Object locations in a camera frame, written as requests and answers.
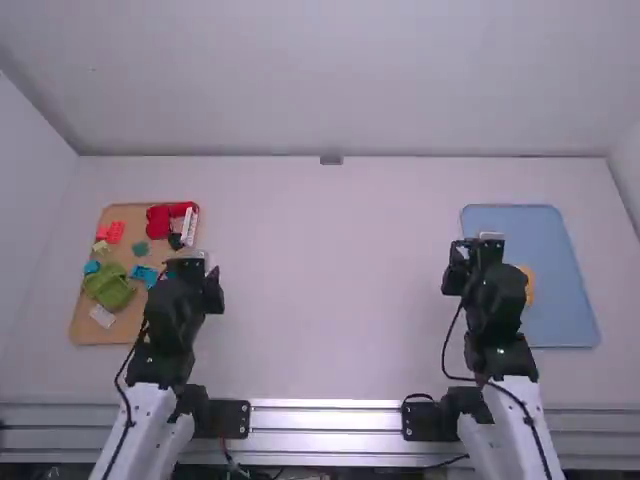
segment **plastic toy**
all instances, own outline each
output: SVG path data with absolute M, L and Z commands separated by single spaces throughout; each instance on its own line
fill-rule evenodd
M 180 218 L 187 215 L 187 210 L 191 209 L 190 219 L 187 222 L 187 229 L 185 239 L 188 237 L 189 226 L 193 223 L 193 230 L 195 233 L 195 223 L 197 222 L 197 214 L 200 211 L 200 207 L 195 202 L 183 202 L 163 205 L 153 205 L 147 209 L 147 228 L 146 232 L 150 239 L 160 240 L 168 238 L 171 233 L 171 219 Z M 196 221 L 192 220 L 193 215 L 196 215 Z
M 155 268 L 145 267 L 144 265 L 136 265 L 131 269 L 129 277 L 134 280 L 144 282 L 147 290 L 153 287 L 158 281 L 158 271 Z
M 136 257 L 144 257 L 149 255 L 149 244 L 147 242 L 138 242 L 131 245 L 131 250 Z
M 98 231 L 96 232 L 96 242 L 99 242 L 100 240 L 106 240 L 108 232 L 109 227 L 107 225 L 98 226 Z
M 106 255 L 111 252 L 109 245 L 104 240 L 96 242 L 93 247 L 91 247 L 91 250 L 93 250 L 93 252 L 97 253 L 98 255 Z
M 84 274 L 89 275 L 90 273 L 96 273 L 100 270 L 100 262 L 97 260 L 89 260 L 84 265 Z
M 116 244 L 120 242 L 124 233 L 124 225 L 124 222 L 111 222 L 107 232 L 107 243 Z
M 99 303 L 96 304 L 91 310 L 89 310 L 89 316 L 96 322 L 102 325 L 104 328 L 109 328 L 116 321 L 116 316 L 105 310 L 105 308 Z
M 110 312 L 116 312 L 127 306 L 136 291 L 135 287 L 129 285 L 126 275 L 121 265 L 107 263 L 96 273 L 87 275 L 82 287 L 89 297 Z

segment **red toy piece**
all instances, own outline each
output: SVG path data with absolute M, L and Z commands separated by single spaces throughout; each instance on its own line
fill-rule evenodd
M 171 233 L 171 218 L 184 217 L 187 208 L 193 208 L 198 212 L 200 207 L 195 202 L 182 202 L 173 204 L 153 205 L 147 209 L 147 236 L 151 240 L 169 238 Z
M 98 225 L 98 231 L 96 232 L 96 242 L 99 242 L 100 240 L 106 240 L 108 232 L 109 232 L 108 226 Z
M 154 205 L 147 209 L 147 236 L 151 240 L 160 240 L 168 238 L 171 233 L 171 225 L 169 224 L 169 206 Z
M 124 222 L 111 222 L 109 231 L 107 232 L 107 243 L 119 243 L 124 233 Z

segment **black cable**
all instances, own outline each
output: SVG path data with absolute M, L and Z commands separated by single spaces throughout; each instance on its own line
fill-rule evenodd
M 442 369 L 442 373 L 444 373 L 444 376 L 447 377 L 449 380 L 477 383 L 475 378 L 458 377 L 456 375 L 450 375 L 449 372 L 447 372 L 447 368 L 445 366 L 445 355 L 447 352 L 447 345 L 449 345 L 449 340 L 451 339 L 451 333 L 453 332 L 453 327 L 455 327 L 456 325 L 456 322 L 458 320 L 458 316 L 460 315 L 461 310 L 462 310 L 462 300 L 458 304 L 458 308 L 456 309 L 456 313 L 453 316 L 453 320 L 451 320 L 451 325 L 449 325 L 449 330 L 447 331 L 447 335 L 444 338 L 444 343 L 442 344 L 442 353 L 440 355 L 440 368 Z M 542 448 L 542 441 L 540 440 L 538 429 L 536 428 L 536 425 L 533 421 L 533 418 L 531 417 L 531 414 L 529 413 L 529 410 L 527 410 L 527 406 L 524 404 L 522 400 L 520 400 L 515 394 L 513 394 L 506 388 L 501 387 L 500 385 L 497 385 L 490 381 L 487 381 L 487 385 L 490 385 L 491 387 L 495 388 L 499 392 L 502 392 L 520 407 L 520 409 L 524 413 L 524 417 L 525 417 L 524 423 L 531 428 L 531 433 L 533 434 L 533 439 L 536 443 L 538 454 L 540 455 L 540 459 L 542 460 L 542 466 L 544 467 L 545 477 L 547 477 L 547 480 L 553 480 L 553 478 L 551 477 L 551 469 L 549 468 L 549 462 L 547 461 L 547 456 L 544 453 L 544 448 Z
M 118 373 L 116 373 L 116 376 L 113 378 L 113 384 L 115 385 L 116 390 L 118 391 L 118 394 L 120 394 L 120 397 L 124 402 L 124 406 L 127 412 L 127 421 L 124 424 L 124 430 L 122 430 L 122 435 L 120 436 L 120 440 L 118 440 L 118 444 L 116 445 L 115 450 L 113 451 L 113 455 L 111 455 L 109 464 L 107 465 L 106 470 L 102 474 L 102 480 L 106 480 L 109 478 L 109 474 L 111 474 L 113 465 L 115 465 L 116 460 L 118 459 L 118 455 L 120 455 L 120 450 L 122 450 L 122 445 L 124 445 L 124 441 L 127 438 L 129 429 L 135 426 L 136 424 L 133 421 L 133 418 L 131 415 L 131 403 L 129 402 L 127 395 L 124 393 L 124 390 L 120 386 L 120 383 L 118 383 L 118 378 L 120 378 L 120 375 L 122 375 L 122 372 L 124 371 L 124 368 L 127 366 L 127 363 L 129 363 L 129 360 L 131 360 L 131 356 L 133 355 L 133 352 L 135 351 L 136 346 L 138 346 L 138 344 L 142 341 L 142 339 L 146 335 L 147 333 L 147 330 L 145 329 L 146 326 L 147 326 L 147 321 L 143 320 L 142 325 L 140 325 L 140 331 L 138 332 L 138 336 L 136 337 L 135 342 L 133 342 L 133 346 L 131 347 L 131 350 L 129 350 L 129 353 L 127 353 L 127 356 L 125 357 L 124 362 L 122 362 L 122 365 L 120 365 L 120 369 L 118 370 Z
M 453 465 L 456 462 L 459 462 L 460 460 L 464 460 L 466 458 L 469 458 L 469 454 L 465 453 L 464 455 L 458 455 L 457 457 L 453 457 L 450 458 L 449 460 L 445 460 L 444 462 L 440 462 L 440 463 L 436 463 L 434 465 L 428 465 L 426 467 L 424 467 L 422 470 L 434 470 L 436 468 L 442 468 L 442 467 L 446 467 L 447 465 Z
M 285 467 L 282 467 L 278 473 L 276 473 L 273 477 L 271 477 L 271 480 L 278 480 L 278 478 L 280 478 L 280 475 L 284 473 L 284 469 Z
M 406 397 L 404 397 L 402 405 L 404 406 L 408 400 L 412 400 L 414 398 L 426 398 L 427 400 L 431 400 L 431 403 L 436 403 L 433 397 L 428 393 L 412 393 L 411 395 L 407 395 Z

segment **green toy piece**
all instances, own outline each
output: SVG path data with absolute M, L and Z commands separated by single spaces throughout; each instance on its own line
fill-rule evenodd
M 131 250 L 136 257 L 144 257 L 149 255 L 149 244 L 147 242 L 138 242 L 131 245 Z
M 127 272 L 121 265 L 111 262 L 96 273 L 87 275 L 82 286 L 89 297 L 113 313 L 126 307 L 136 293 L 135 287 L 129 285 L 126 275 Z

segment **white wall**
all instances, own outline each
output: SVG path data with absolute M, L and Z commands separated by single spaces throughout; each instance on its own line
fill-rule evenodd
M 609 166 L 631 223 L 640 235 L 640 123 L 613 149 Z
M 77 162 L 75 152 L 1 71 L 0 161 L 1 348 L 37 274 Z
M 20 0 L 0 50 L 81 153 L 605 155 L 640 121 L 638 18 L 637 0 Z

